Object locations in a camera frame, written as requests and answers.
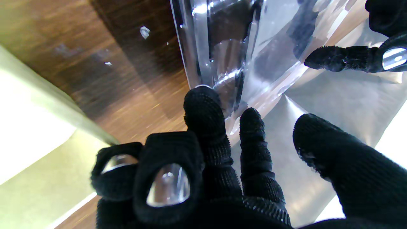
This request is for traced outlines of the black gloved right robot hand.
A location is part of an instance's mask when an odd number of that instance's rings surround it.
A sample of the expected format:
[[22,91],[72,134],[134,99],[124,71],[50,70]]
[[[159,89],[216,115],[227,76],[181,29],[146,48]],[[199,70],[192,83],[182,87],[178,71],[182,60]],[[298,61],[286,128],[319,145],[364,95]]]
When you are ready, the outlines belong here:
[[[183,107],[187,131],[98,152],[90,176],[101,197],[96,227],[291,229],[257,110],[240,117],[238,178],[218,94],[195,87]],[[297,119],[293,143],[299,158],[331,183],[345,216],[304,229],[406,228],[405,168],[314,114]]]

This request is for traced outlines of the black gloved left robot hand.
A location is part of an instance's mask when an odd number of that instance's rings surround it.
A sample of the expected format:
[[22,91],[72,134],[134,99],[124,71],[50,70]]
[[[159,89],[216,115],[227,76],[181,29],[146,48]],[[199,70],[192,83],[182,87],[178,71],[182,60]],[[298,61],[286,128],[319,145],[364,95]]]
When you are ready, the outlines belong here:
[[312,69],[340,72],[344,69],[366,73],[405,72],[406,19],[405,0],[368,0],[369,28],[388,39],[379,47],[322,46],[305,59],[304,65]]

